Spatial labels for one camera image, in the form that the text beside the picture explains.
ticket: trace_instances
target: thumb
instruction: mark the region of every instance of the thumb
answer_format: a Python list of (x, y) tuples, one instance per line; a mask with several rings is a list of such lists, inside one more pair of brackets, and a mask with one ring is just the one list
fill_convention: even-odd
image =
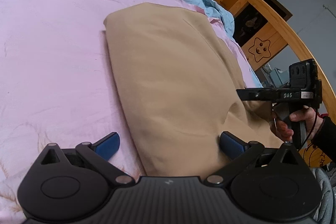
[(315, 111), (311, 107), (295, 111), (289, 115), (289, 118), (292, 122), (305, 121), (314, 117)]

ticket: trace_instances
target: blue gripper pad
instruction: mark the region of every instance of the blue gripper pad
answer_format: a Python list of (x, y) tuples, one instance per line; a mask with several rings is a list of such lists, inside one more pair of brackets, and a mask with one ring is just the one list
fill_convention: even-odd
[(94, 152), (104, 160), (109, 160), (117, 153), (120, 146), (120, 137), (116, 132), (112, 132), (92, 145)]
[(244, 153), (249, 145), (228, 131), (223, 131), (219, 138), (219, 148), (231, 159), (234, 160)]

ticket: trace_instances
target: triangular cutout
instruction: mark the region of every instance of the triangular cutout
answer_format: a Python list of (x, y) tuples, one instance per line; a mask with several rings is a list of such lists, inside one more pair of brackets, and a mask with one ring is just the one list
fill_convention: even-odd
[(293, 164), (293, 165), (297, 165), (298, 162), (295, 158), (295, 156), (293, 155), (291, 150), (287, 150), (286, 154), (284, 155), (283, 159), (282, 159), (282, 163), (283, 164)]
[(54, 149), (49, 149), (48, 153), (44, 157), (41, 164), (42, 165), (54, 164), (56, 162), (59, 162), (59, 158), (57, 157), (57, 154), (56, 154), (55, 150)]

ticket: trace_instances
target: pink bed sheet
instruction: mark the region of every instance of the pink bed sheet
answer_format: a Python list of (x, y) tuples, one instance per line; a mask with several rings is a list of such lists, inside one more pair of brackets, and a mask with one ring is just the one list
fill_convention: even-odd
[[(18, 185), (49, 142), (61, 148), (117, 131), (110, 160), (144, 174), (115, 88), (103, 21), (143, 2), (204, 11), (182, 0), (0, 0), (0, 223), (20, 223)], [(218, 19), (209, 18), (230, 44)], [(244, 80), (252, 85), (249, 72)]]

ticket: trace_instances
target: black sleeve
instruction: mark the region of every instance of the black sleeve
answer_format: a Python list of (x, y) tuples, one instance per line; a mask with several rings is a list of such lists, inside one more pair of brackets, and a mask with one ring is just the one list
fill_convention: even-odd
[(330, 117), (325, 117), (323, 123), (311, 140), (313, 145), (320, 148), (332, 161), (336, 162), (336, 125)]

